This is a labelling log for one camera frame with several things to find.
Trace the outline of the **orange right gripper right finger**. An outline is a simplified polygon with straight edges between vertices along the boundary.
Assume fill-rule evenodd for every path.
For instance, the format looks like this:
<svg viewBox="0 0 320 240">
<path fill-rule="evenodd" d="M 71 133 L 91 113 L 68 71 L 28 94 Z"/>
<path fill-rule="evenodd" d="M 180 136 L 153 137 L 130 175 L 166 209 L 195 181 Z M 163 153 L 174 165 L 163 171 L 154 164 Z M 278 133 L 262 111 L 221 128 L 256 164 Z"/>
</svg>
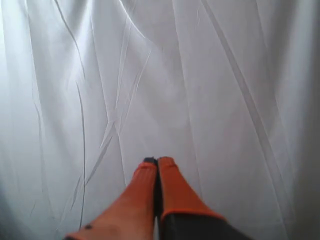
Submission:
<svg viewBox="0 0 320 240">
<path fill-rule="evenodd" d="M 158 159 L 162 191 L 161 240 L 239 240 L 240 233 L 211 210 L 171 157 Z"/>
</svg>

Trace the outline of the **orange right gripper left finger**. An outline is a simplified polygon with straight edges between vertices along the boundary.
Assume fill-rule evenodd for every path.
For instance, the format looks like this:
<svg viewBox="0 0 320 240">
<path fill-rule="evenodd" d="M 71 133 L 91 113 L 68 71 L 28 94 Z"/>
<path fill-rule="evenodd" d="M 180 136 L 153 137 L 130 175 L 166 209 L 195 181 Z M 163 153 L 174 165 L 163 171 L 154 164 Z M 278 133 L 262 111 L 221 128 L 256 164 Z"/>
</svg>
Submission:
<svg viewBox="0 0 320 240">
<path fill-rule="evenodd" d="M 123 193 L 97 218 L 66 240 L 152 240 L 157 160 L 145 158 Z"/>
</svg>

